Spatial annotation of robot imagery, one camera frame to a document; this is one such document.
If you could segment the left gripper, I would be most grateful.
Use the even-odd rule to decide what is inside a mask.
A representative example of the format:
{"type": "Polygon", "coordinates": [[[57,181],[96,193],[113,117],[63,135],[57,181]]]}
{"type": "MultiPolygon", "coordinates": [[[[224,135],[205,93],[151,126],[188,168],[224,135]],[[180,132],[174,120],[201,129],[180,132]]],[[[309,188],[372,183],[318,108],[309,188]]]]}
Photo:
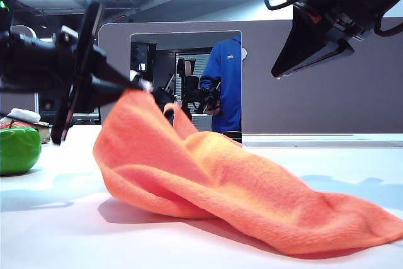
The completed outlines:
{"type": "Polygon", "coordinates": [[[116,102],[125,88],[154,89],[152,83],[141,76],[135,76],[130,80],[128,76],[118,72],[107,62],[105,51],[94,46],[102,12],[103,5],[100,2],[89,3],[77,42],[72,50],[74,65],[69,71],[67,87],[60,99],[51,130],[54,144],[60,145],[65,141],[75,112],[91,113],[96,107],[116,102]],[[89,63],[90,57],[94,61],[92,67],[89,63]]]}

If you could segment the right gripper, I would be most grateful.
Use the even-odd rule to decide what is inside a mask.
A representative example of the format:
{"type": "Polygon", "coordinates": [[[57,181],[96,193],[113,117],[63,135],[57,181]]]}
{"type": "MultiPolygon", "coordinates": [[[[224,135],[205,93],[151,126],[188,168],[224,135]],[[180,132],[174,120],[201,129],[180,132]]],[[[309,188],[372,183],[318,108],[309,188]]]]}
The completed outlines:
{"type": "Polygon", "coordinates": [[[277,78],[352,55],[345,40],[363,38],[378,23],[378,0],[287,0],[292,29],[274,63],[277,78]]]}

